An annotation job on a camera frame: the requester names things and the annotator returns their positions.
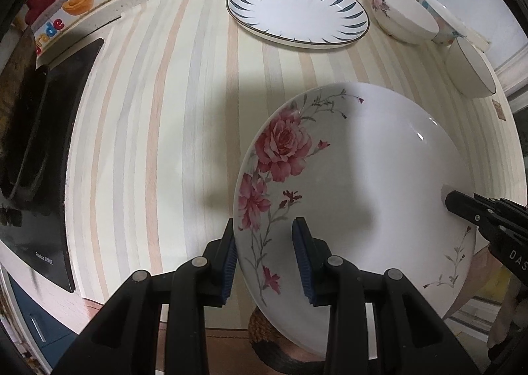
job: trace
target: white plate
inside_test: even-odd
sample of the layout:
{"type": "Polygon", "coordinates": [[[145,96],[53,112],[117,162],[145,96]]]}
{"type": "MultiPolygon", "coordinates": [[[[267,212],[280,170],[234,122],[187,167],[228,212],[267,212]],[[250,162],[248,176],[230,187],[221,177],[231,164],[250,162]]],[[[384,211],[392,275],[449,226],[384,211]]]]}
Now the white plate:
{"type": "Polygon", "coordinates": [[[226,0],[226,6],[253,34],[307,49],[342,47],[365,35],[370,25],[357,0],[226,0]]]}
{"type": "Polygon", "coordinates": [[[312,89],[277,110],[239,173],[234,224],[255,302],[292,342],[324,355],[327,307],[305,297],[291,222],[360,269],[399,268],[443,316],[462,286],[475,228],[444,206],[472,195],[455,145],[414,102],[366,83],[312,89]]]}

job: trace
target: cabinet handle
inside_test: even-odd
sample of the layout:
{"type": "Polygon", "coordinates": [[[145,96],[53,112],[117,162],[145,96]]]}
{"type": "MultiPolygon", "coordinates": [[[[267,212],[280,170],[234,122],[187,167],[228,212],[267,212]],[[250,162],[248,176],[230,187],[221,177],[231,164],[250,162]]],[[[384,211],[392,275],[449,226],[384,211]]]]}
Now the cabinet handle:
{"type": "Polygon", "coordinates": [[[30,314],[30,319],[31,319],[31,322],[33,323],[33,326],[35,326],[36,333],[39,335],[40,340],[42,342],[46,342],[46,337],[42,333],[42,329],[40,328],[39,323],[37,323],[37,321],[35,320],[35,317],[33,317],[30,314]]]}

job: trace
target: plate with blue leaf pattern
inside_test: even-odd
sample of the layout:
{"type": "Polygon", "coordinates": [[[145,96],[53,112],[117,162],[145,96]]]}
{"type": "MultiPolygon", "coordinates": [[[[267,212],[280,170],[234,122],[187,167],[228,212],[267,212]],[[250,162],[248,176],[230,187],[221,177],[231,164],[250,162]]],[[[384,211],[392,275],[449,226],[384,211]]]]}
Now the plate with blue leaf pattern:
{"type": "Polygon", "coordinates": [[[370,21],[357,0],[226,0],[229,14],[269,41],[305,49],[334,49],[357,41],[370,21]]]}

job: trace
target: floral bowl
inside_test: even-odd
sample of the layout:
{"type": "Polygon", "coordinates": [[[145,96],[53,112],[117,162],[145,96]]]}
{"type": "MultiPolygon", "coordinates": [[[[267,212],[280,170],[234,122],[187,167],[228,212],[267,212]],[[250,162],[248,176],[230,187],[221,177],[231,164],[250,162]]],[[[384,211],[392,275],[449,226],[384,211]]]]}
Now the floral bowl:
{"type": "Polygon", "coordinates": [[[235,240],[254,301],[285,337],[324,356],[329,309],[305,297],[291,241],[304,217],[360,269],[401,269],[443,316],[475,245],[475,228],[444,206],[452,189],[473,194],[468,169],[411,100],[366,83],[295,97],[255,136],[236,185],[235,240]]]}
{"type": "Polygon", "coordinates": [[[467,36],[466,25],[443,4],[436,0],[420,0],[420,4],[431,13],[438,24],[438,34],[432,39],[436,44],[448,46],[455,38],[467,36]]]}
{"type": "Polygon", "coordinates": [[[394,38],[421,44],[438,33],[438,24],[416,0],[372,0],[379,26],[394,38]]]}

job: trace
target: brown tag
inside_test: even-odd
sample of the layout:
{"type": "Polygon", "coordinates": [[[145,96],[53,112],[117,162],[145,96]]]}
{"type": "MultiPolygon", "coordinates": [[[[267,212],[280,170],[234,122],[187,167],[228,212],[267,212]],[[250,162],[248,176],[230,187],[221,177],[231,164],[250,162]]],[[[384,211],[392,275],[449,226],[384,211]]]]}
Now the brown tag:
{"type": "Polygon", "coordinates": [[[494,99],[492,101],[493,101],[493,107],[495,107],[495,111],[497,112],[497,117],[506,122],[506,117],[504,115],[504,112],[502,111],[501,103],[494,99]]]}

